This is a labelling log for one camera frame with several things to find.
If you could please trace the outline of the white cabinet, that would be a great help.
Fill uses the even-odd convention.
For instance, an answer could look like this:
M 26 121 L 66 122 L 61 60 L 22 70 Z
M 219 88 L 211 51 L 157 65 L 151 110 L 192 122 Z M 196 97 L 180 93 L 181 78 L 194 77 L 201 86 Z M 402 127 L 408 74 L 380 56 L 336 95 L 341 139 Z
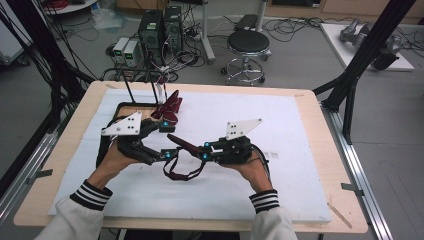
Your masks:
M 8 23 L 12 25 L 13 30 L 17 33 L 20 39 L 27 45 L 32 44 L 32 39 L 12 12 L 6 5 L 3 5 L 5 11 L 0 10 L 0 16 L 4 16 Z M 0 20 L 0 65 L 8 66 L 24 52 L 24 48 L 19 43 L 18 39 Z

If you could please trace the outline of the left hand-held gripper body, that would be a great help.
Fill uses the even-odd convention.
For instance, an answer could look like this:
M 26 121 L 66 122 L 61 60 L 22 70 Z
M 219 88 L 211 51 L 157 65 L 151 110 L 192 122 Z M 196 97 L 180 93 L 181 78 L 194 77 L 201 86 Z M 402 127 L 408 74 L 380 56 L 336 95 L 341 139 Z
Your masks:
M 150 118 L 143 119 L 141 112 L 135 112 L 128 116 L 112 119 L 101 130 L 101 137 L 104 140 L 115 139 L 118 150 L 124 156 L 144 164 L 153 164 L 159 158 L 160 153 L 146 147 L 142 140 L 158 128 L 159 124 L 156 121 Z

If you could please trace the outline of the black metal frame stand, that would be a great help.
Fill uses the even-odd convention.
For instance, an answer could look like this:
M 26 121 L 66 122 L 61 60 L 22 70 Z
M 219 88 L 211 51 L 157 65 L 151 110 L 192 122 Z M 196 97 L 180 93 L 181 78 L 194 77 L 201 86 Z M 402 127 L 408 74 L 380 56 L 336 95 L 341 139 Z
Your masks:
M 351 125 L 357 83 L 368 65 L 377 57 L 377 53 L 389 35 L 393 33 L 416 1 L 389 0 L 345 70 L 334 80 L 313 89 L 315 95 L 331 90 L 330 95 L 322 101 L 323 107 L 330 112 L 338 112 L 340 104 L 345 102 L 342 136 L 349 145 L 352 144 Z

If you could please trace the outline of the grey desk leg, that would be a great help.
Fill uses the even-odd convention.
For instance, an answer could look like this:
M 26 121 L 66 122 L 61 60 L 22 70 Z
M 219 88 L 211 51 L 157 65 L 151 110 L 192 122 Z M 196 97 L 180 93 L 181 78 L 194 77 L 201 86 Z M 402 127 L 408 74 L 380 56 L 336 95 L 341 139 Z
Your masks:
M 212 64 L 215 62 L 216 57 L 213 52 L 212 46 L 208 38 L 208 0 L 201 0 L 202 2 L 202 32 L 200 34 L 202 45 L 206 55 L 206 62 Z

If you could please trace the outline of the person's left hand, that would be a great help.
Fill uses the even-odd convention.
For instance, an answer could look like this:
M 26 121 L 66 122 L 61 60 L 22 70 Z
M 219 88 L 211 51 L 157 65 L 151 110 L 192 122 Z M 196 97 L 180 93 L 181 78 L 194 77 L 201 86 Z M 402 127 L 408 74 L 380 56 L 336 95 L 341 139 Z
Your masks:
M 103 190 L 106 185 L 115 178 L 122 170 L 131 164 L 137 164 L 138 161 L 126 157 L 118 150 L 117 142 L 108 149 L 101 164 L 88 177 L 87 182 L 99 190 Z

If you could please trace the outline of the white floor board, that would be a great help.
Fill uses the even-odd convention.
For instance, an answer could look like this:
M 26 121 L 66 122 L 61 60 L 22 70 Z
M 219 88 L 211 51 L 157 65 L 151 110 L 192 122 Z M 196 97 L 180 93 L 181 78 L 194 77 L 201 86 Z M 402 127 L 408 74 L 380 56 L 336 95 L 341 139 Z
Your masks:
M 339 40 L 340 32 L 345 27 L 347 27 L 347 24 L 321 24 L 321 29 L 323 30 L 324 35 L 331 43 L 334 52 L 337 54 L 344 67 L 346 67 L 351 62 L 357 51 L 357 49 L 350 42 L 343 43 Z M 396 56 L 398 59 L 395 60 L 388 68 L 386 68 L 386 71 L 407 72 L 414 70 L 414 67 L 405 57 L 402 56 L 401 53 L 397 53 Z

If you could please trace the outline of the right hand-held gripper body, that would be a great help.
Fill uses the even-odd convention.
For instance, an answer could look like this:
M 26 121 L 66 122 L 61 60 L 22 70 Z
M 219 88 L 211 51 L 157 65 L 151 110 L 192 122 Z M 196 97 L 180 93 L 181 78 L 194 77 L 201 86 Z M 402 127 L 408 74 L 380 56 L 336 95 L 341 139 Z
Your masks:
M 256 149 L 246 134 L 261 123 L 261 119 L 228 122 L 226 135 L 214 144 L 215 162 L 220 165 L 245 163 Z

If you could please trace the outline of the aluminium table rail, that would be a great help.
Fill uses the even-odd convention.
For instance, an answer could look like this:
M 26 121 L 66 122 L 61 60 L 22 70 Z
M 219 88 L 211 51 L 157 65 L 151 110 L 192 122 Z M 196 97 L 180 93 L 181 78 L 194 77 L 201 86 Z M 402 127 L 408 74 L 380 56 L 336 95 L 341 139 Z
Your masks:
M 362 197 L 356 197 L 365 213 L 367 225 L 371 228 L 376 240 L 394 240 L 356 150 L 352 144 L 348 143 L 342 133 L 343 119 L 337 112 L 331 112 L 325 108 L 321 108 L 321 110 L 339 149 L 343 164 L 351 180 L 350 184 L 356 185 L 364 191 Z
M 42 166 L 57 144 L 72 114 L 73 112 L 63 111 L 58 123 L 53 124 L 53 113 L 49 112 L 0 178 L 0 226 L 6 221 L 26 189 L 31 186 L 25 183 L 27 178 L 42 170 Z

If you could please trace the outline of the black round stool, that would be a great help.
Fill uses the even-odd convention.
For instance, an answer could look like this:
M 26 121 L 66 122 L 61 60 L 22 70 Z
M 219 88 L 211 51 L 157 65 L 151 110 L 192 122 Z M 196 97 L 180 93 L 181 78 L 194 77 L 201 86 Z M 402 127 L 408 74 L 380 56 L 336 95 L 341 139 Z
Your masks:
M 265 82 L 265 72 L 255 57 L 268 59 L 270 41 L 262 33 L 252 30 L 238 30 L 227 38 L 227 49 L 237 57 L 220 69 L 227 76 L 226 84 L 232 80 L 249 83 Z

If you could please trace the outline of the slim black computer tower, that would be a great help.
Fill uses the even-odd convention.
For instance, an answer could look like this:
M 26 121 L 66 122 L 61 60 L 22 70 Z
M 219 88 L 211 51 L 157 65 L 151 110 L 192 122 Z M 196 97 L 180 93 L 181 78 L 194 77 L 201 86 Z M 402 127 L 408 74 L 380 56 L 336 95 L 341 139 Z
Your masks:
M 166 42 L 174 53 L 183 49 L 182 9 L 180 6 L 168 6 L 164 13 Z

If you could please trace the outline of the white foam mat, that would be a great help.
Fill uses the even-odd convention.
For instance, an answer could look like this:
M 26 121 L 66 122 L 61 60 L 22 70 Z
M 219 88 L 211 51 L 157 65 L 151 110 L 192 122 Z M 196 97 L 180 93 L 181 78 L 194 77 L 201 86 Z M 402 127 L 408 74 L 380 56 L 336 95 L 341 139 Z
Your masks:
M 225 136 L 230 121 L 259 120 L 248 133 L 269 162 L 273 187 L 296 223 L 324 223 L 331 219 L 318 176 L 297 96 L 224 94 L 180 91 L 176 136 L 202 145 Z M 68 164 L 58 199 L 73 193 L 94 171 L 101 130 L 119 103 L 151 103 L 149 90 L 109 89 Z M 255 216 L 249 200 L 253 190 L 238 172 L 209 162 L 189 181 L 173 181 L 162 163 L 134 164 L 110 183 L 113 195 L 108 217 L 160 219 L 247 220 Z

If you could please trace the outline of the dark red black-strap bow tie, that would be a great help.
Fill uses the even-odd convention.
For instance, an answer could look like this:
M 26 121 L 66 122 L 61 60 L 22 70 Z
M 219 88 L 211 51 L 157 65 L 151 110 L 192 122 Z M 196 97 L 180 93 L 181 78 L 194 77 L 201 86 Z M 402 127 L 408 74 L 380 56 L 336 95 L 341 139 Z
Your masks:
M 172 134 L 168 134 L 167 135 L 168 139 L 171 140 L 172 142 L 176 143 L 178 145 L 178 147 L 176 148 L 178 150 L 178 154 L 177 157 L 170 160 L 170 161 L 165 161 L 165 165 L 163 166 L 163 173 L 165 176 L 167 176 L 169 179 L 173 180 L 173 181 L 189 181 L 195 177 L 197 177 L 202 170 L 204 169 L 204 166 L 206 165 L 206 162 L 202 162 L 201 160 L 201 164 L 199 166 L 198 169 L 193 170 L 191 172 L 189 172 L 188 174 L 184 175 L 184 174 L 179 174 L 179 173 L 175 173 L 174 172 L 174 168 L 178 163 L 178 159 L 179 159 L 179 151 L 180 150 L 186 150 L 187 152 L 190 153 L 191 156 L 197 158 L 197 154 L 199 152 L 210 152 L 210 150 L 208 148 L 203 148 L 200 146 L 195 146 L 175 135 Z

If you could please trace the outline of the thin wooden stick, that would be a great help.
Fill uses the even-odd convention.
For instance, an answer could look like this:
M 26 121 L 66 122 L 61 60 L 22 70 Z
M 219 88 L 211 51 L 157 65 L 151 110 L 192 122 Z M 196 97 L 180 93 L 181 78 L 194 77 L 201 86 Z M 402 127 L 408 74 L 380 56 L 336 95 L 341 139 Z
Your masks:
M 341 212 L 339 211 L 332 203 L 327 202 L 328 207 L 331 209 L 331 211 L 349 228 L 352 229 L 353 225 L 352 223 L 348 220 L 348 218 Z

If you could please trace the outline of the black rack with wooden base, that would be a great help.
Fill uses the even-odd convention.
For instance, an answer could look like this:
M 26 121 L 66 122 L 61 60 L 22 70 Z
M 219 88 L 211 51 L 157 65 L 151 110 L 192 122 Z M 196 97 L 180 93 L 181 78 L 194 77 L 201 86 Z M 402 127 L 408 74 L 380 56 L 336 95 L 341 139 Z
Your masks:
M 156 70 L 135 70 L 135 73 L 142 74 L 143 82 L 149 82 L 152 87 L 154 96 L 154 103 L 141 103 L 136 102 L 132 94 L 132 90 L 128 84 L 128 80 L 124 79 L 126 89 L 130 96 L 130 102 L 121 102 L 115 112 L 115 117 L 130 115 L 135 112 L 141 112 L 143 119 L 150 118 L 153 121 L 163 121 L 162 119 L 154 119 L 151 117 L 151 113 L 156 110 L 157 107 L 162 105 L 170 95 L 166 92 L 166 82 L 163 73 Z

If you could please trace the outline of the person's right hand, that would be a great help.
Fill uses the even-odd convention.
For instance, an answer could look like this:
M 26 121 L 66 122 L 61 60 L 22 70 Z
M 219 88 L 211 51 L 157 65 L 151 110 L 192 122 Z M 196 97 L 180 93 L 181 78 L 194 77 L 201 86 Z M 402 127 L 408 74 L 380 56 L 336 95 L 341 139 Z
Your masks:
M 260 157 L 255 154 L 243 164 L 226 164 L 225 168 L 238 171 L 256 193 L 273 189 Z

